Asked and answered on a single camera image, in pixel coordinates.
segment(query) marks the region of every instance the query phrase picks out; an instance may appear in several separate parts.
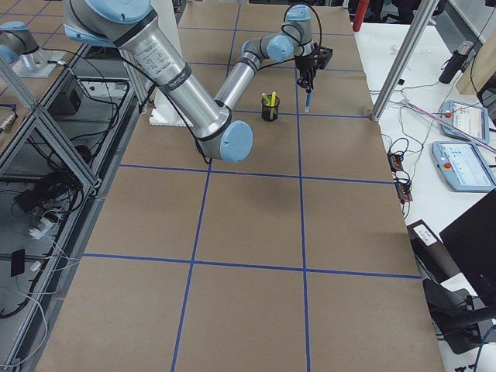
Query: blue marker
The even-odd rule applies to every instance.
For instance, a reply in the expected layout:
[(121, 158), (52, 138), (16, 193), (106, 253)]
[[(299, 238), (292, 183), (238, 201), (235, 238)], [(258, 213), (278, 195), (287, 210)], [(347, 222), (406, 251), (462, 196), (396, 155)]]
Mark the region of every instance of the blue marker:
[(305, 112), (310, 111), (310, 103), (312, 102), (312, 93), (307, 93), (307, 102), (305, 103)]

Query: pen holder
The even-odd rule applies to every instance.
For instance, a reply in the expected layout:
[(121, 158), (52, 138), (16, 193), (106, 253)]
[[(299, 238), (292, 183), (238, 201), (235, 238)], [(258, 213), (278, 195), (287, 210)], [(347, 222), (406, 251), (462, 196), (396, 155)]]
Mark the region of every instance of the pen holder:
[(270, 105), (265, 98), (262, 98), (262, 119), (266, 122), (273, 122), (277, 119), (279, 113), (279, 97), (276, 96), (276, 103), (274, 106)]

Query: red tube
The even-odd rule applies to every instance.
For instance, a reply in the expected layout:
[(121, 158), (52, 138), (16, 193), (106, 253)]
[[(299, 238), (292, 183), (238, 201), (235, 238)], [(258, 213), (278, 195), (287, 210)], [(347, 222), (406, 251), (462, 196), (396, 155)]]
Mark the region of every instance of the red tube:
[(353, 31), (356, 33), (360, 31), (363, 18), (365, 18), (365, 13), (367, 12), (367, 7), (369, 6), (369, 1), (370, 0), (360, 0), (358, 3), (358, 9), (356, 10), (355, 19), (353, 20)]

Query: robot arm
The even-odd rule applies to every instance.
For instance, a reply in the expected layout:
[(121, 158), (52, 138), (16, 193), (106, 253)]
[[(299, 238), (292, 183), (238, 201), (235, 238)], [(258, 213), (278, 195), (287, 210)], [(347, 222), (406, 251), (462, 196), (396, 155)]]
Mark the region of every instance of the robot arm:
[(207, 157), (239, 162), (250, 153), (251, 128), (243, 121), (232, 121), (231, 110), (262, 60), (270, 57), (284, 61), (296, 51), (296, 58), (305, 62), (305, 71), (310, 71), (305, 79), (309, 79), (309, 89), (313, 88), (315, 45), (311, 43), (310, 15), (305, 5), (289, 10), (289, 22), (281, 27), (281, 34), (244, 44), (243, 55), (215, 99), (159, 29), (150, 0), (64, 0), (64, 11), (64, 26), (71, 39), (118, 47), (134, 55), (158, 88), (191, 121), (197, 146)]
[(27, 26), (19, 21), (0, 25), (0, 57), (7, 64), (13, 64), (21, 57), (24, 65), (31, 71), (47, 65), (44, 52)]

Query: white desk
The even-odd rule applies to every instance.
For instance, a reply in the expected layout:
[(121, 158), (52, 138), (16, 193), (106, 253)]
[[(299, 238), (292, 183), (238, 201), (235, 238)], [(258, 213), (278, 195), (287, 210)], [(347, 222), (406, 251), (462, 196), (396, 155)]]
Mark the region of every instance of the white desk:
[[(407, 31), (408, 26), (367, 23), (362, 25), (361, 31), (355, 33), (363, 69), (367, 74), (367, 82), (371, 91), (382, 88), (382, 84), (388, 75), (388, 71), (396, 58), (396, 53)], [(436, 83), (442, 72), (441, 66), (450, 57), (451, 52), (446, 48), (435, 27), (428, 26), (401, 77), (405, 80), (403, 87)], [(451, 89), (455, 79), (453, 79), (452, 84), (438, 83), (432, 87), (405, 89), (404, 95), (411, 103), (428, 112), (438, 112), (441, 104), (448, 98), (470, 104), (477, 102), (474, 96), (460, 95), (456, 88)], [(405, 97), (399, 91), (395, 92), (391, 97), (394, 102), (399, 102), (403, 99)], [(400, 108), (398, 105), (390, 104), (379, 122), (382, 133), (390, 136), (393, 140), (405, 137), (405, 134), (401, 131), (399, 115)], [(429, 131), (431, 120), (406, 108), (401, 110), (401, 116), (405, 132), (423, 142)], [(453, 192), (442, 179), (442, 176), (436, 170), (430, 148), (430, 143), (434, 141), (450, 140), (449, 137), (444, 136), (442, 133), (440, 126), (434, 123), (420, 158), (418, 159), (419, 155), (417, 153), (410, 153), (405, 156), (403, 161), (404, 169), (413, 177), (413, 202), (410, 203), (410, 211), (405, 223), (408, 225), (423, 219), (436, 234), (439, 234), (441, 230), (485, 195), (483, 193)], [(495, 146), (496, 140), (494, 136), (492, 137), (491, 145)], [(387, 138), (384, 138), (384, 145), (386, 149), (389, 148)], [(393, 150), (403, 150), (404, 148), (405, 141), (401, 141)], [(420, 145), (410, 140), (408, 149), (416, 151), (420, 149)], [(494, 164), (493, 154), (486, 150), (481, 152), (489, 164)], [(444, 284), (447, 288), (455, 290), (466, 287), (468, 283), (462, 275), (457, 275)], [(445, 342), (439, 342), (439, 348), (443, 355), (446, 371), (450, 372), (453, 372), (458, 367), (466, 367), (474, 363), (477, 355), (477, 350), (455, 355)], [(490, 372), (494, 370), (494, 366), (496, 366), (496, 345), (486, 345), (477, 370), (479, 372)]]

